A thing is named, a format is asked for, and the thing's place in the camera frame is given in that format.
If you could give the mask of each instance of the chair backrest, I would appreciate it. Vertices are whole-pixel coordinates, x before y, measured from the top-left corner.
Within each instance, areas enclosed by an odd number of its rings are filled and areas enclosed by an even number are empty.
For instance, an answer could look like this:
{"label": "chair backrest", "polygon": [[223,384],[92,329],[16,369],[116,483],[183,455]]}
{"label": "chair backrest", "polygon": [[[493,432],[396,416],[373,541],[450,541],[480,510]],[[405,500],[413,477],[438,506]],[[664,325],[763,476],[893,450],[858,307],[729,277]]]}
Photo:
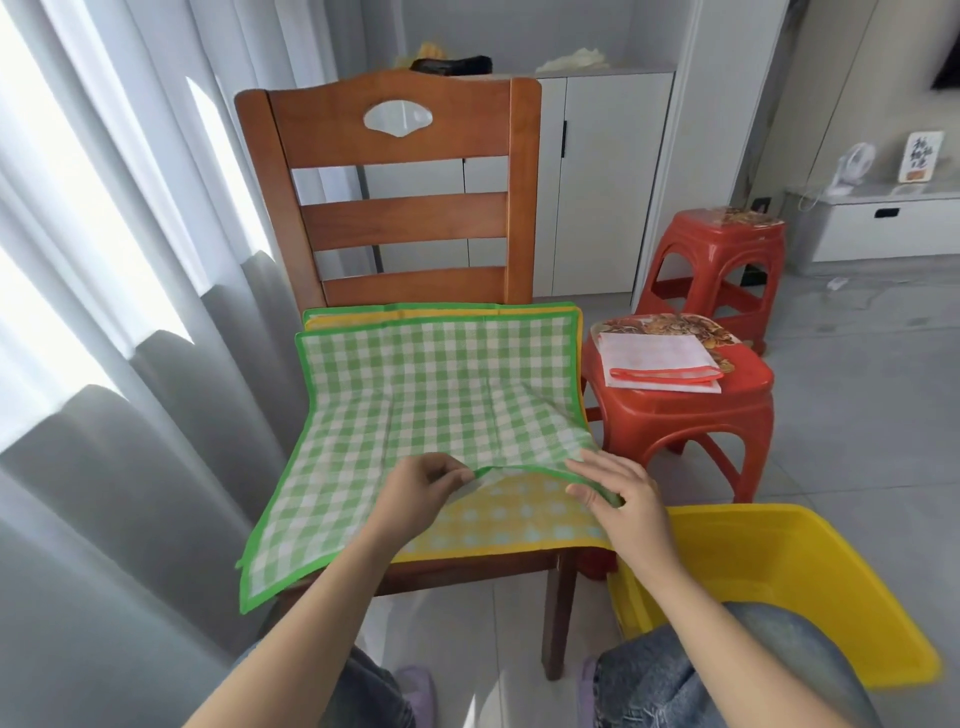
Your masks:
{"label": "chair backrest", "polygon": [[[368,129],[385,101],[411,101],[433,122],[396,137]],[[247,141],[300,310],[399,302],[529,303],[533,295],[540,84],[381,71],[348,81],[237,94]],[[507,192],[301,206],[291,170],[508,157]],[[507,238],[506,266],[321,281],[315,251],[421,240]]]}

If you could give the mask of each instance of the finger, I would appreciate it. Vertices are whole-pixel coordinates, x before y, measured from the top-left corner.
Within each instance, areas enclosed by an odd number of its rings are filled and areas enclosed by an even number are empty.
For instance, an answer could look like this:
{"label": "finger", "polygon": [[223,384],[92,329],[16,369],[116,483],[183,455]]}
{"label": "finger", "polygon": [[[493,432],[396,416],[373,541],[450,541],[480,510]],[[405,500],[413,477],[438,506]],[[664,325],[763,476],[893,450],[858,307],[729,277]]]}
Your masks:
{"label": "finger", "polygon": [[570,483],[566,486],[566,494],[583,503],[601,525],[615,510],[599,493],[583,483]]}
{"label": "finger", "polygon": [[611,455],[608,452],[604,452],[602,450],[582,449],[580,450],[580,455],[584,462],[590,463],[591,465],[596,465],[599,468],[605,468],[612,473],[617,473],[618,475],[627,475],[629,477],[636,476],[634,471],[625,467],[623,463],[620,462],[621,458]]}
{"label": "finger", "polygon": [[630,487],[623,473],[613,473],[591,463],[581,463],[579,460],[565,460],[564,464],[572,473],[582,475],[597,483],[603,485],[607,490],[613,491],[619,496],[626,497]]}
{"label": "finger", "polygon": [[435,479],[446,473],[469,470],[469,468],[453,455],[446,452],[426,452],[420,456],[420,466],[423,472]]}
{"label": "finger", "polygon": [[458,471],[447,473],[439,480],[430,484],[430,490],[439,494],[446,503],[446,500],[452,496],[461,486],[473,480],[473,471],[470,468],[461,468]]}

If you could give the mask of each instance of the stool top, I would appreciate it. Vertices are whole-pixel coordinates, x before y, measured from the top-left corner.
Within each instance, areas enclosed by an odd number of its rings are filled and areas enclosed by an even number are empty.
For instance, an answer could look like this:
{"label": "stool top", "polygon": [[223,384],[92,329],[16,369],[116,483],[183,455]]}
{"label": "stool top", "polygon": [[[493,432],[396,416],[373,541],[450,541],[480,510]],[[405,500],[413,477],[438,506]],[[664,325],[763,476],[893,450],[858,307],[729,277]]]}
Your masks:
{"label": "stool top", "polygon": [[685,218],[687,222],[708,228],[775,228],[783,225],[772,215],[763,212],[754,212],[740,207],[701,207],[699,209],[685,209],[677,213],[678,218]]}

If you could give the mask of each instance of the left hand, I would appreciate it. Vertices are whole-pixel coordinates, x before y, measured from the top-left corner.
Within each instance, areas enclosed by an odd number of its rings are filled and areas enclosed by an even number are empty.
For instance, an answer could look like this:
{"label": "left hand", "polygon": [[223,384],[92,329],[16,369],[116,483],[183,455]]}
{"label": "left hand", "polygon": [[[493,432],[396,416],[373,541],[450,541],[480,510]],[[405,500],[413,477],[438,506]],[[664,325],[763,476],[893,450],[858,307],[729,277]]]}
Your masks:
{"label": "left hand", "polygon": [[394,553],[430,527],[446,499],[473,472],[444,452],[400,460],[387,475],[364,530]]}

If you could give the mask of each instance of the wall outlet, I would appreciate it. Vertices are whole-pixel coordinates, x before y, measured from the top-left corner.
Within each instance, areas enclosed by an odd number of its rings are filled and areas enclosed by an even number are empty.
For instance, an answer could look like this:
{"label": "wall outlet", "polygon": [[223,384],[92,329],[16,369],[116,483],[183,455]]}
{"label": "wall outlet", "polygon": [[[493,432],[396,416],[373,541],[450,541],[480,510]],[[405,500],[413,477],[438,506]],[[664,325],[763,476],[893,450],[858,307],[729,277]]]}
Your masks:
{"label": "wall outlet", "polygon": [[770,203],[773,202],[773,198],[770,197],[754,197],[754,203],[750,205],[750,209],[753,212],[769,212]]}

